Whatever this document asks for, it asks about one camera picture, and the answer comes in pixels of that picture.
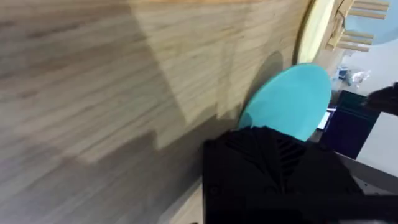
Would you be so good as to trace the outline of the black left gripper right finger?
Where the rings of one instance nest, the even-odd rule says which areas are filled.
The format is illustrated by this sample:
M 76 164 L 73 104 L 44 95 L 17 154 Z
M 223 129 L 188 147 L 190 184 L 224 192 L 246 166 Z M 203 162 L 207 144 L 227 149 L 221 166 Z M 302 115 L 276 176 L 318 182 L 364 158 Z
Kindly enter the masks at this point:
M 279 187 L 286 187 L 305 155 L 308 143 L 270 128 L 265 131 L 268 171 Z

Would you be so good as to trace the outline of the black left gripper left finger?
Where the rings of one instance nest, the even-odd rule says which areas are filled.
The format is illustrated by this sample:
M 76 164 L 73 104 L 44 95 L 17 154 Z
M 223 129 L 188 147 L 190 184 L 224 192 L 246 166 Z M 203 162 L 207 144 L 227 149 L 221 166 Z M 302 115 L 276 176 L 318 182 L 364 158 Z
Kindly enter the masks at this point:
M 228 131 L 217 138 L 217 186 L 283 186 L 285 135 L 270 128 Z

